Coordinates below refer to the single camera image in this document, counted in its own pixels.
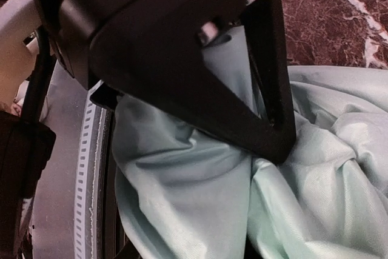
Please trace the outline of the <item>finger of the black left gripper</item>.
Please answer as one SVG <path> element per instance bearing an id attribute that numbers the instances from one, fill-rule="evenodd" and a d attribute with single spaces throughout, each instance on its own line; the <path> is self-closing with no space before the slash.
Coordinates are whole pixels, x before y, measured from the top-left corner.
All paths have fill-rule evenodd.
<path id="1" fill-rule="evenodd" d="M 296 130 L 281 0 L 123 0 L 90 43 L 92 72 L 194 127 L 275 164 Z M 259 119 L 204 64 L 202 49 L 240 20 L 249 69 L 264 98 Z"/>

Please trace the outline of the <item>mint green folding umbrella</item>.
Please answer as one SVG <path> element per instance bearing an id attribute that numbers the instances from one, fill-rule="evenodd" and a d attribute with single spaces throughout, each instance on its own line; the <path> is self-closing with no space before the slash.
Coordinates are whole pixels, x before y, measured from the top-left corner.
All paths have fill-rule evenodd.
<path id="1" fill-rule="evenodd" d="M 112 152 L 143 258 L 387 257 L 387 71 L 290 66 L 297 139 L 276 166 L 132 96 Z"/>

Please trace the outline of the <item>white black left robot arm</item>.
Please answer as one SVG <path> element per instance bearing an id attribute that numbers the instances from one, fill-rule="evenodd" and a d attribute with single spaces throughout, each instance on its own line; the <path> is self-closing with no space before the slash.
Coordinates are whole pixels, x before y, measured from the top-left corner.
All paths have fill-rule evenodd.
<path id="1" fill-rule="evenodd" d="M 234 25 L 246 37 L 256 115 L 205 67 Z M 43 125 L 55 63 L 114 109 L 126 93 L 283 163 L 295 140 L 281 0 L 7 0 L 1 7 L 1 257 L 32 256 L 28 225 L 55 134 Z"/>

